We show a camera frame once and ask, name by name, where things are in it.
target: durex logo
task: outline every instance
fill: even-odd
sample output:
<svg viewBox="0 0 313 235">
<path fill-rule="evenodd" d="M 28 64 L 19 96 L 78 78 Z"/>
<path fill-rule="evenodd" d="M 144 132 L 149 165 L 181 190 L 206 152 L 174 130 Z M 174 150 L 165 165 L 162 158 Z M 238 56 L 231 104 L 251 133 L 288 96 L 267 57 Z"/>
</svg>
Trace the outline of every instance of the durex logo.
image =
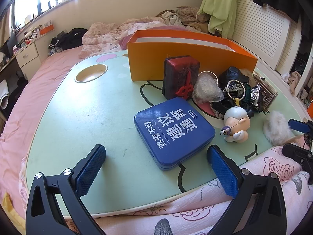
<svg viewBox="0 0 313 235">
<path fill-rule="evenodd" d="M 193 118 L 198 118 L 197 115 L 196 115 L 192 110 L 189 110 L 188 113 L 189 113 Z"/>
</svg>

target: blue tin box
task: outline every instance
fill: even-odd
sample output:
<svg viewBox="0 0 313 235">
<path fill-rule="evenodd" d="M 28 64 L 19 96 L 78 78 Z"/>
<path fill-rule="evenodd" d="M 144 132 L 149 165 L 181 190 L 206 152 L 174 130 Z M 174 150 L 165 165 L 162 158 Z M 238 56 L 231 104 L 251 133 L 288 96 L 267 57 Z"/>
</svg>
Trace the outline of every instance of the blue tin box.
<svg viewBox="0 0 313 235">
<path fill-rule="evenodd" d="M 172 169 L 191 157 L 215 136 L 213 126 L 179 97 L 138 112 L 134 122 L 152 158 L 162 170 Z"/>
</svg>

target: blue gripper pad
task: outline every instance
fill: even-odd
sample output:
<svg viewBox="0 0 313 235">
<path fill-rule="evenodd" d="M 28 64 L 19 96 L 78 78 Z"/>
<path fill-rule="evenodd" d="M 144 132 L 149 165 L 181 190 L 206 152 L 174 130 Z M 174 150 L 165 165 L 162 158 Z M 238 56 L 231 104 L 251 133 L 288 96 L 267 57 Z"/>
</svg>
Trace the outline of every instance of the blue gripper pad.
<svg viewBox="0 0 313 235">
<path fill-rule="evenodd" d="M 288 125 L 291 129 L 298 131 L 298 132 L 303 132 L 303 133 L 310 132 L 309 126 L 301 121 L 290 119 L 288 122 Z"/>
<path fill-rule="evenodd" d="M 228 159 L 216 145 L 209 147 L 207 159 L 217 175 L 217 178 L 221 182 L 225 193 L 235 198 L 239 191 L 239 184 L 238 177 L 235 176 L 229 165 L 226 163 L 226 161 L 231 159 Z"/>
<path fill-rule="evenodd" d="M 73 177 L 76 185 L 75 194 L 78 197 L 88 193 L 94 179 L 105 161 L 105 155 L 105 148 L 98 144 L 93 148 L 89 155 L 86 158 L 81 159 L 73 169 L 74 174 L 76 171 L 78 172 L 78 174 Z"/>
</svg>

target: hanging cloth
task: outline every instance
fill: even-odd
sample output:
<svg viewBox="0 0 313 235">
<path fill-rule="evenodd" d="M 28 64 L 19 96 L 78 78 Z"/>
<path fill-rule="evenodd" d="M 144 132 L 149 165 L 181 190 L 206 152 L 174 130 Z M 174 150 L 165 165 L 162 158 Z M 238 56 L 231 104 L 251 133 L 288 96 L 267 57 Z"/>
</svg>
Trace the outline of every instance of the hanging cloth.
<svg viewBox="0 0 313 235">
<path fill-rule="evenodd" d="M 299 15 L 301 15 L 301 35 L 308 40 L 311 39 L 313 26 L 308 17 L 312 15 L 313 9 L 309 0 L 252 0 L 254 3 L 263 6 L 268 4 L 276 10 L 281 10 L 286 13 L 292 20 L 298 22 Z"/>
<path fill-rule="evenodd" d="M 237 0 L 203 0 L 198 14 L 209 14 L 210 33 L 222 30 L 222 37 L 231 39 L 234 33 Z"/>
</svg>

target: screw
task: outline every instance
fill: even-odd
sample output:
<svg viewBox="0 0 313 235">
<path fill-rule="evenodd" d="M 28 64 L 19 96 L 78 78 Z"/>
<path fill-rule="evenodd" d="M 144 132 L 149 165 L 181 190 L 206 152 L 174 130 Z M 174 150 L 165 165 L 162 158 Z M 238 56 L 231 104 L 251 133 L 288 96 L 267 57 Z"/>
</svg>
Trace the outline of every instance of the screw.
<svg viewBox="0 0 313 235">
<path fill-rule="evenodd" d="M 35 175 L 35 178 L 37 178 L 37 179 L 39 179 L 41 177 L 42 177 L 42 173 L 40 173 L 40 172 Z"/>
<path fill-rule="evenodd" d="M 276 178 L 277 178 L 277 174 L 276 174 L 275 172 L 272 172 L 272 173 L 271 173 L 271 177 L 274 178 L 274 179 L 276 179 Z"/>
<path fill-rule="evenodd" d="M 65 176 L 67 176 L 67 175 L 71 174 L 71 172 L 72 172 L 71 169 L 65 169 L 65 170 L 63 171 L 63 174 L 64 174 Z"/>
<path fill-rule="evenodd" d="M 250 174 L 250 171 L 248 169 L 242 169 L 241 172 L 244 175 L 249 175 Z"/>
</svg>

